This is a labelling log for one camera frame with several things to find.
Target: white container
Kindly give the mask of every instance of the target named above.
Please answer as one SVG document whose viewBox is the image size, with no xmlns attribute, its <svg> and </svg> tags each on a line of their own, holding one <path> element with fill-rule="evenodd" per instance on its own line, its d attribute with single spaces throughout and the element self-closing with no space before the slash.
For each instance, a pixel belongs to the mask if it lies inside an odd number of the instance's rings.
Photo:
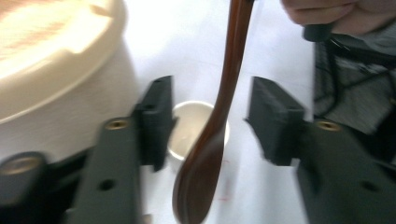
<svg viewBox="0 0 396 224">
<path fill-rule="evenodd" d="M 178 104 L 173 109 L 177 118 L 177 125 L 171 133 L 168 142 L 169 165 L 174 172 L 178 172 L 184 160 L 189 155 L 198 137 L 201 135 L 213 105 L 201 101 L 187 101 Z M 224 136 L 224 146 L 230 137 L 230 125 L 227 121 Z"/>
<path fill-rule="evenodd" d="M 122 1 L 81 0 L 74 10 L 60 34 L 0 60 L 0 160 L 23 151 L 68 157 L 93 146 L 101 124 L 136 102 L 119 49 Z"/>
</svg>

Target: white surface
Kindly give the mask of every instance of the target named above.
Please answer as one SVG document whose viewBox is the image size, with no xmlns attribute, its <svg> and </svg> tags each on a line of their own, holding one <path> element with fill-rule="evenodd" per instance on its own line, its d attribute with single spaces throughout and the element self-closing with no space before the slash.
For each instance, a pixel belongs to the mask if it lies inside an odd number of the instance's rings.
<svg viewBox="0 0 396 224">
<path fill-rule="evenodd" d="M 190 154 L 193 145 L 201 135 L 213 105 L 203 101 L 186 101 L 176 105 L 173 116 L 177 124 L 172 130 L 168 142 L 168 163 L 171 169 L 177 173 L 183 161 Z M 227 121 L 224 134 L 224 146 L 230 138 L 230 124 Z"/>
<path fill-rule="evenodd" d="M 125 41 L 140 90 L 154 78 L 173 75 L 175 104 L 188 100 L 214 104 L 229 1 L 130 0 L 127 8 Z M 313 48 L 301 33 L 278 1 L 256 1 L 229 117 L 230 140 L 207 224 L 307 223 L 294 168 L 264 161 L 244 122 L 253 76 L 278 82 L 305 106 L 312 106 Z M 171 201 L 176 175 L 168 166 L 155 174 L 145 167 L 142 173 L 146 213 L 153 215 L 154 224 L 176 223 Z"/>
</svg>

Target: black mesh chair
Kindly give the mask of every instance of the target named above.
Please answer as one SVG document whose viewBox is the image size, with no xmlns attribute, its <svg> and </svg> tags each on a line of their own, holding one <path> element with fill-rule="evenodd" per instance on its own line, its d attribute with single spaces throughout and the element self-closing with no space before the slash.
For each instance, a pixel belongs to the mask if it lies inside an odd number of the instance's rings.
<svg viewBox="0 0 396 224">
<path fill-rule="evenodd" d="M 363 77 L 345 83 L 340 78 L 341 61 L 360 66 Z M 377 66 L 382 69 L 370 69 Z M 389 101 L 395 104 L 396 88 L 391 74 L 396 68 L 396 56 L 369 49 L 362 41 L 346 35 L 333 35 L 316 44 L 315 115 L 323 118 L 339 106 L 344 92 L 358 88 L 374 79 L 384 78 L 390 88 Z"/>
<path fill-rule="evenodd" d="M 372 155 L 382 161 L 394 162 L 396 87 L 392 72 L 396 70 L 396 56 L 373 51 L 362 41 L 346 35 L 333 35 L 328 41 L 317 43 L 315 53 L 315 117 L 345 123 L 352 127 L 351 130 Z M 382 100 L 385 109 L 377 115 L 374 128 L 368 132 L 361 130 L 359 125 L 354 126 L 362 121 L 353 120 L 353 112 L 347 115 L 342 107 L 351 104 L 350 101 L 345 102 L 348 94 L 358 92 L 357 98 L 364 98 L 363 88 L 372 85 L 377 85 L 376 91 L 381 91 L 372 102 Z M 376 106 L 370 105 L 370 101 L 368 105 L 358 106 L 367 110 L 364 114 L 366 117 L 378 110 Z"/>
</svg>

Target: paper cup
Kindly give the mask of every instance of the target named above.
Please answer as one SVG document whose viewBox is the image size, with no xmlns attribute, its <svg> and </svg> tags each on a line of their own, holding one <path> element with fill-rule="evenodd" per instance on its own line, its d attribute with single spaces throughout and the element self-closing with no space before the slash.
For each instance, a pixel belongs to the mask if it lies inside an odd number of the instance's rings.
<svg viewBox="0 0 396 224">
<path fill-rule="evenodd" d="M 169 138 L 168 161 L 172 170 L 176 173 L 201 135 L 212 110 L 213 105 L 200 101 L 187 101 L 176 105 L 173 109 L 173 115 L 177 118 L 177 125 Z M 229 136 L 230 125 L 227 121 L 224 146 L 227 144 Z"/>
</svg>

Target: dark brown wood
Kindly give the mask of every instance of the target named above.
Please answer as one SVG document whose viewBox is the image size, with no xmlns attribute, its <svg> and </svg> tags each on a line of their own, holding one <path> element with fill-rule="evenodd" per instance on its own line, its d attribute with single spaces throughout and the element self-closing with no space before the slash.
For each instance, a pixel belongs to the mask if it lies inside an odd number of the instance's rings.
<svg viewBox="0 0 396 224">
<path fill-rule="evenodd" d="M 215 194 L 224 150 L 225 125 L 244 55 L 253 0 L 232 0 L 218 99 L 203 133 L 177 174 L 173 208 L 182 224 L 205 219 Z"/>
</svg>

